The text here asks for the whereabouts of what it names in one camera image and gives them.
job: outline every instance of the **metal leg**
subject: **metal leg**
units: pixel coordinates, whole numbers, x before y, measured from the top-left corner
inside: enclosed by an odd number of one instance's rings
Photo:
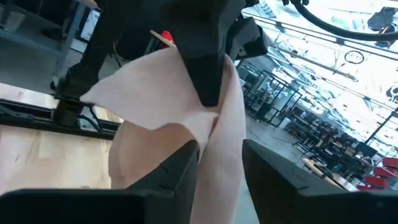
[[[11,14],[12,5],[14,4],[14,0],[7,0],[6,5],[4,6],[2,15],[1,15],[1,22],[0,27],[6,29],[8,18]]]
[[[78,4],[77,1],[72,1],[72,3],[70,4],[69,11],[67,13],[67,17],[65,18],[65,20],[62,24],[62,28],[61,28],[63,38],[65,38],[68,34],[68,29],[71,26],[72,19],[73,19],[73,12],[76,9],[77,4]]]
[[[75,17],[73,18],[72,25],[70,26],[67,39],[63,43],[61,55],[59,56],[59,58],[57,60],[57,64],[55,65],[55,71],[54,71],[53,75],[57,78],[60,78],[60,77],[58,77],[58,72],[61,70],[63,63],[65,62],[67,53],[70,49],[70,46],[75,38],[78,28],[79,28],[81,18],[83,17],[83,15],[85,13],[85,9],[86,9],[86,6],[84,4],[78,3]]]

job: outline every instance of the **red object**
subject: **red object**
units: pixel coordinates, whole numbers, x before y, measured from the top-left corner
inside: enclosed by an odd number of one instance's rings
[[[171,43],[174,43],[173,37],[169,31],[163,31],[162,37],[165,38],[166,40],[170,41]],[[162,49],[169,47],[167,44],[163,44]]]
[[[364,183],[367,185],[372,185],[375,187],[382,187],[382,188],[388,188],[389,183],[388,180],[385,178],[377,178],[377,177],[365,177],[364,178]]]
[[[398,170],[391,168],[375,167],[373,170],[374,175],[380,177],[398,177]]]
[[[363,186],[363,185],[358,185],[358,186],[356,186],[356,188],[358,190],[381,190],[381,189],[378,189],[375,187],[368,187],[368,186]]]
[[[398,159],[386,157],[386,158],[383,159],[383,165],[386,166],[386,167],[398,168]]]

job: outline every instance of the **workbench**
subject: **workbench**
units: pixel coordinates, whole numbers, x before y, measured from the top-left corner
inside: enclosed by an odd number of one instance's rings
[[[319,177],[323,177],[324,173],[315,167],[315,164],[317,164],[317,162],[310,160],[310,159],[303,159],[303,163],[305,165],[306,168],[310,169],[311,171],[314,172],[314,174],[316,174]],[[324,177],[323,179],[325,181],[327,181],[329,184],[333,184],[341,189],[345,189],[348,190],[350,192],[355,192],[358,191],[358,189],[351,184],[350,182],[348,182],[346,179],[342,178],[340,175],[338,174],[334,174],[332,173],[333,178],[329,178],[329,177]]]
[[[0,98],[53,108],[50,95],[0,83]],[[121,122],[95,108],[101,119]],[[0,194],[26,187],[110,188],[111,141],[34,129],[0,126]]]

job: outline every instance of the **red chair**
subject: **red chair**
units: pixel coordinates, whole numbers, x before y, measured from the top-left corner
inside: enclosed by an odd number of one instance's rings
[[[366,185],[371,185],[373,187],[380,187],[382,189],[386,189],[389,187],[388,179],[386,179],[386,178],[367,176],[364,178],[364,183]]]
[[[375,167],[373,173],[374,175],[379,177],[387,177],[387,178],[398,177],[398,170],[393,168]]]
[[[379,188],[368,187],[368,186],[363,186],[363,185],[357,185],[356,188],[358,190],[380,190]]]
[[[398,159],[397,158],[385,157],[383,159],[383,165],[386,166],[386,167],[398,168]]]

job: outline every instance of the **fabric fold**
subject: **fabric fold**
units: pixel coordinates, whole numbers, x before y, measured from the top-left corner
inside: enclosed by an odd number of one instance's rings
[[[200,161],[191,223],[231,223],[243,178],[246,136],[238,73],[226,56],[220,102],[201,105],[177,49],[132,61],[101,80],[81,101],[125,119],[109,153],[112,188],[148,174],[186,142],[199,143]]]

